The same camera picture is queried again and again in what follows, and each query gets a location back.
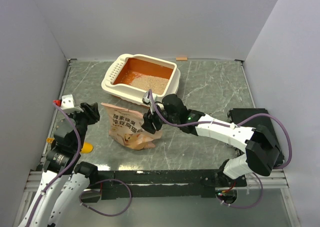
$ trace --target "gray marble surface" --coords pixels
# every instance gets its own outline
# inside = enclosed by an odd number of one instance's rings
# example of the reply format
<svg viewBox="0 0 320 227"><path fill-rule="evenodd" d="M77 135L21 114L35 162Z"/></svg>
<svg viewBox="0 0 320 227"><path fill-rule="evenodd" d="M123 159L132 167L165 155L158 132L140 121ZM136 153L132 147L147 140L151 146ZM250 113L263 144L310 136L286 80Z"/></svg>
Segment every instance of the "gray marble surface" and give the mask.
<svg viewBox="0 0 320 227"><path fill-rule="evenodd" d="M100 103L145 113L145 107L114 97L101 88L112 62L72 61L63 94L73 94L78 103L99 103L100 121L88 127L86 142L94 149L82 154L80 161L99 170L199 170L218 169L226 159L235 158L235 149L212 138L185 134L164 125L155 148L132 150L113 141L106 110ZM240 62L208 60L178 61L181 71L177 95L189 109L199 110L226 121L231 108L252 108L252 100ZM58 114L56 121L62 119Z"/></svg>

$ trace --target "orange litter tray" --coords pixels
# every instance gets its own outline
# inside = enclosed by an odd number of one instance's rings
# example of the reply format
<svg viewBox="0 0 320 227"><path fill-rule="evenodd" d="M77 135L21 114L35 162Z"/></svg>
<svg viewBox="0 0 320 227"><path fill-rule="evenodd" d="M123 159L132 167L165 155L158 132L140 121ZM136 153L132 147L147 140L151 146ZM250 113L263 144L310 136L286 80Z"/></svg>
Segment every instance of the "orange litter tray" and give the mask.
<svg viewBox="0 0 320 227"><path fill-rule="evenodd" d="M179 87L180 70L175 63L143 54L122 54L109 67L101 83L102 89L123 100L145 105L142 98L147 90L130 86L141 76L154 76L168 79L163 94L155 94L157 101L169 94L176 94Z"/></svg>

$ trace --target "white robotic arm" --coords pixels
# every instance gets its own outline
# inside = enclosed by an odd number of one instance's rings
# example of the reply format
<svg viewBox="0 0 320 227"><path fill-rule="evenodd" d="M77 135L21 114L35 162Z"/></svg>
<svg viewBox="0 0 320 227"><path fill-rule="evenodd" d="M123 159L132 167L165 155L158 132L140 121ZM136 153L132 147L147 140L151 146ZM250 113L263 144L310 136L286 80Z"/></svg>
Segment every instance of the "white robotic arm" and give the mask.
<svg viewBox="0 0 320 227"><path fill-rule="evenodd" d="M51 215L45 217L49 227L60 227L71 205L78 201L80 194L89 186L90 180L84 174L74 173L52 208Z"/></svg>
<svg viewBox="0 0 320 227"><path fill-rule="evenodd" d="M187 109L175 94L165 96L160 103L147 92L142 101L152 106L143 115L142 128L145 131L154 134L163 124L168 124L187 134L213 138L234 146L244 154L229 159L220 167L233 180L248 173L270 175L280 149L276 139L263 125L253 128L223 122L203 112Z"/></svg>
<svg viewBox="0 0 320 227"><path fill-rule="evenodd" d="M69 177L68 175L62 175L51 185L51 187L46 191L46 193L43 193L42 191L44 187L56 176L57 176L57 173L49 170L47 172L42 173L42 178L41 178L39 188L33 198L33 201L29 207L28 212L26 213L19 227L25 227L27 225L27 221L29 219L31 211L35 206L39 195L41 194L43 196L35 210L30 226L31 227L47 227L51 210L54 207L55 202L61 193L61 189L63 188L64 184L66 183Z"/></svg>
<svg viewBox="0 0 320 227"><path fill-rule="evenodd" d="M202 116L198 121L212 121L230 125L230 127L225 127L217 124L203 123L196 126L195 129L198 136L209 137L218 141L222 141L226 144L234 146L235 148L241 150L243 153L246 152L247 140L250 140L254 134L252 127L236 127L235 124L230 124L212 118L208 114ZM230 159L226 163L223 170L223 173L231 179L236 179L239 176L252 172L253 170L251 170L248 166L246 154L243 154L234 159Z"/></svg>

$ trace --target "purple cable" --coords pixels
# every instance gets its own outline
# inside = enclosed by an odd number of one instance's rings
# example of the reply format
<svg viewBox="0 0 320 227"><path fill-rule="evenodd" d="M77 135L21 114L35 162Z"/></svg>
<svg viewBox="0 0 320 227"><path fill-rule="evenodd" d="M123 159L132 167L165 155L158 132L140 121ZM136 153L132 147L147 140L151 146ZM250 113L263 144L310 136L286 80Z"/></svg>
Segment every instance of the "purple cable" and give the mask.
<svg viewBox="0 0 320 227"><path fill-rule="evenodd" d="M268 113L257 113L257 114L252 115L251 117L245 119L244 121L238 123L238 126L242 126L245 123L247 123L248 121L250 121L250 120L252 120L254 118L257 118L257 117L269 117L270 119L274 120L281 127L281 129L283 130L285 138L286 138L286 141L288 143L288 149L289 149L288 160L284 164L282 164L280 166L276 166L273 169L279 170L279 169L283 169L284 167L287 167L290 164L291 159L292 159L292 145L291 145L291 140L290 140L290 137L289 137L289 133L286 130L285 126L280 122L279 119L277 119L276 117L273 117L272 115L270 115Z"/></svg>
<svg viewBox="0 0 320 227"><path fill-rule="evenodd" d="M128 186L126 183L124 183L123 181L121 181L121 180L119 180L119 179L114 179L114 178L108 178L108 179L104 179L104 180L98 181L98 182L96 182L96 183L94 183L94 184L89 185L89 187L90 187L90 186L93 186L93 185L96 185L96 184L100 184L100 183L106 182L106 181L116 181L116 182L119 182L119 183L123 184L123 185L127 188L128 192L129 192L129 202L128 202L128 204L126 205L126 207L125 207L122 211L120 211L119 213L115 213L115 214L102 213L102 212L100 212L100 211L98 211L98 210L96 210L96 209L94 209L94 208L86 205L85 203L83 203L83 202L81 201L81 196L82 196L84 193L86 193L86 192L96 192L95 190L88 190L88 191L82 192L82 193L80 194L80 196L79 196L80 203L81 203L84 207L86 207L86 208L88 208L88 209L96 212L96 213L99 214L99 215L107 216L107 217L119 216L119 215L121 215L123 212L125 212L125 211L129 208L129 206L130 206L130 204L131 204L131 202L132 202L131 190L130 190L129 186Z"/></svg>
<svg viewBox="0 0 320 227"><path fill-rule="evenodd" d="M53 106L58 110L60 111L63 116L65 117L65 119L69 122L69 124L71 125L71 127L73 128L73 131L75 133L75 136L76 136L76 139L77 139L77 142L78 142L78 148L77 148L77 151L76 151L76 154L75 156L73 157L73 159L71 160L71 162L67 165L67 167L65 167L64 170L62 170L60 173L58 173L56 175L56 177L54 177L45 187L44 189L42 190L42 192L47 192L47 190L50 188L50 186L60 177L62 176L74 163L75 161L77 160L78 158L78 155L80 154L80 151L81 151L81 139L80 139L80 135L79 135L79 132L77 130L77 128L75 127L74 123L71 121L71 119L68 117L68 115L59 107L57 106L55 103L53 103ZM28 218L28 221L26 222L26 226L25 227L29 227L30 224L31 224L31 221L35 215L35 212L36 212L36 209L40 203L40 200L42 198L42 194L40 194L38 196L38 198L36 199L35 203L34 203L34 206L31 210L31 213L30 213L30 216Z"/></svg>
<svg viewBox="0 0 320 227"><path fill-rule="evenodd" d="M256 175L256 173L252 173L252 174L254 174L254 176L258 179L258 181L260 183L260 186L261 186L261 192L260 192L259 199L255 203L253 203L251 205L248 205L248 206L238 206L238 205L234 205L234 204L233 205L231 205L231 204L229 205L228 203L222 202L222 199L217 197L217 199L220 200L220 203L222 203L225 206L228 206L228 207L231 207L231 208L235 208L235 209L250 209L250 208L253 208L253 207L257 206L261 202L262 197L264 195L264 187L263 187L261 179L258 177L258 175Z"/></svg>

